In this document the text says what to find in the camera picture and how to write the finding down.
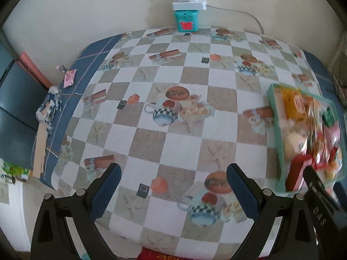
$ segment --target cloth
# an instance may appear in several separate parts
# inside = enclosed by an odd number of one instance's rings
[[[56,111],[61,110],[61,93],[55,86],[49,88],[47,96],[36,112],[39,122],[46,122],[47,132],[52,133],[53,119]]]
[[[216,259],[228,260],[229,258],[223,258],[221,256],[220,258],[216,258]],[[156,252],[154,250],[150,250],[143,247],[140,255],[137,257],[137,260],[190,260],[190,259],[162,254],[160,252]]]
[[[163,254],[230,259],[253,221],[223,179],[227,166],[236,162],[261,188],[277,183],[274,127],[262,108],[269,106],[270,84],[294,86],[293,74],[305,74],[310,92],[320,88],[305,55],[284,42],[218,27],[152,34],[159,30],[125,34],[103,53],[84,94],[69,96],[60,124],[72,117],[51,145],[58,152],[65,132],[72,155],[64,163],[50,156],[51,182],[69,196],[99,175],[88,160],[113,155],[122,180],[96,222]],[[265,128],[256,128],[263,123],[255,114],[269,118]],[[156,178],[168,184],[160,192],[151,188]]]
[[[47,124],[40,122],[38,133],[36,135],[35,156],[33,165],[33,176],[36,178],[41,177],[44,170],[44,158],[46,155],[46,142],[47,142]]]

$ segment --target teal box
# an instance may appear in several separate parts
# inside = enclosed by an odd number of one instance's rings
[[[177,28],[179,32],[197,32],[199,11],[175,11]]]
[[[295,87],[288,86],[288,85],[279,85],[276,83],[273,83],[270,85],[268,89],[268,99],[270,101],[270,106],[274,112],[274,127],[275,127],[275,143],[276,143],[276,149],[277,149],[277,155],[278,155],[278,160],[280,162],[280,168],[281,168],[281,176],[280,179],[278,180],[276,184],[276,189],[275,192],[277,195],[281,196],[288,196],[288,197],[293,197],[294,194],[296,193],[305,193],[306,190],[299,190],[299,191],[292,191],[292,192],[287,192],[286,191],[286,171],[285,171],[285,159],[284,159],[284,149],[283,149],[283,140],[282,140],[282,133],[281,129],[279,126],[279,114],[277,111],[276,107],[276,100],[275,100],[275,89],[279,89],[281,86],[289,87],[295,89]],[[339,116],[335,107],[335,104],[333,101],[323,98],[321,96],[318,96],[316,94],[311,94],[309,92],[301,91],[301,94],[309,95],[312,96],[313,98],[317,99],[318,101],[321,102],[326,102],[330,105],[330,110],[332,111],[332,114],[334,115],[334,118],[338,120]],[[341,170],[337,173],[335,179],[329,180],[329,181],[323,181],[325,187],[333,186],[334,183],[339,182],[343,180],[346,176],[346,171],[347,171],[347,153],[346,153],[346,142],[343,136],[343,133],[341,133],[340,136],[340,147],[341,147],[341,152],[342,152],[342,168]]]

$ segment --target starfish print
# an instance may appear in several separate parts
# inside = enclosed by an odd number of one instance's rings
[[[187,130],[190,133],[190,131],[191,131],[190,122],[189,121],[185,121],[183,124],[187,127]]]
[[[140,70],[143,76],[143,79],[146,80],[148,75],[152,74],[150,71],[144,71],[143,69]]]
[[[152,250],[160,249],[161,251],[167,250],[168,248],[163,246],[167,242],[166,238],[163,238],[159,241],[153,241],[150,239],[149,236],[147,236],[148,241],[150,242],[150,245],[147,245],[146,247]]]
[[[194,44],[193,44],[193,47],[197,48],[199,51],[202,52],[202,48],[198,47],[197,45],[194,45]]]
[[[250,88],[253,92],[255,92],[253,85],[251,85],[251,83],[249,83],[246,79],[244,79],[244,77],[242,75],[240,75],[241,80],[243,80]]]
[[[159,88],[158,86],[155,87],[158,93],[165,93],[164,89]]]
[[[90,107],[90,109],[89,109],[89,117],[91,117],[92,116],[92,112],[94,111],[94,106],[92,105],[91,107]]]
[[[100,140],[100,136],[101,136],[101,135],[107,134],[107,132],[101,131],[101,130],[102,130],[102,127],[103,127],[103,126],[101,126],[101,127],[95,126],[95,128],[94,128],[94,129],[95,129],[95,134],[92,135],[92,137],[96,137],[96,138],[97,138],[97,143],[99,143],[99,140]]]
[[[224,151],[226,150],[225,146],[218,148],[216,152],[212,151],[209,146],[207,148],[209,149],[209,152],[212,154],[213,161],[217,163],[219,170],[221,170],[223,166],[223,159],[226,158],[223,155],[223,153],[225,153]]]
[[[132,201],[129,201],[129,199],[125,195],[123,195],[123,198],[127,204],[122,205],[119,209],[129,209],[130,217],[133,218],[135,210],[141,208],[141,206],[138,206],[136,204],[140,197],[136,196]]]

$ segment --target teal tray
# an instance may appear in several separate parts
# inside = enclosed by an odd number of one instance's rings
[[[288,192],[286,191],[286,175],[285,175],[285,162],[284,162],[284,151],[283,151],[283,141],[282,141],[282,135],[281,135],[281,130],[278,124],[279,118],[278,118],[278,112],[277,112],[277,108],[276,108],[276,102],[275,102],[275,94],[274,94],[274,88],[280,88],[280,86],[286,86],[286,85],[279,85],[276,83],[271,84],[271,86],[268,89],[268,99],[270,101],[270,105],[271,108],[275,114],[275,118],[274,118],[274,127],[275,127],[275,142],[276,142],[276,149],[277,149],[277,155],[278,155],[278,159],[280,162],[280,167],[281,167],[281,176],[279,181],[276,184],[276,193],[278,195],[289,195],[292,196],[298,192],[302,192],[302,190],[298,190],[298,191],[291,191]],[[333,101],[323,98],[321,96],[318,96],[316,94],[311,94],[305,91],[301,91],[302,94],[306,94],[306,95],[310,95],[313,98],[317,99],[318,101],[321,102],[326,102],[328,103],[331,107],[332,107],[332,112],[334,117],[339,120],[339,116],[335,107],[335,104],[333,103]],[[325,186],[331,186],[334,185],[334,183],[341,181],[343,178],[345,178],[346,176],[346,162],[347,162],[347,154],[346,154],[346,142],[344,140],[344,136],[343,134],[341,134],[340,136],[340,146],[341,146],[341,152],[342,152],[342,168],[340,169],[340,171],[338,172],[338,175],[336,176],[336,178],[334,180],[331,180],[329,182],[324,183]]]

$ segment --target wall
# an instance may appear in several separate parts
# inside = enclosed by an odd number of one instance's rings
[[[266,35],[306,49],[326,65],[341,40],[341,23],[325,0],[207,1],[251,12]],[[204,18],[204,23],[256,30],[244,14],[222,12],[220,16],[218,21]],[[62,75],[54,66],[71,65],[91,42],[174,23],[169,0],[21,0],[4,31],[19,53],[25,50],[44,75],[58,84]]]
[[[30,251],[23,210],[23,184],[9,184],[10,204],[0,203],[0,227],[16,251]]]

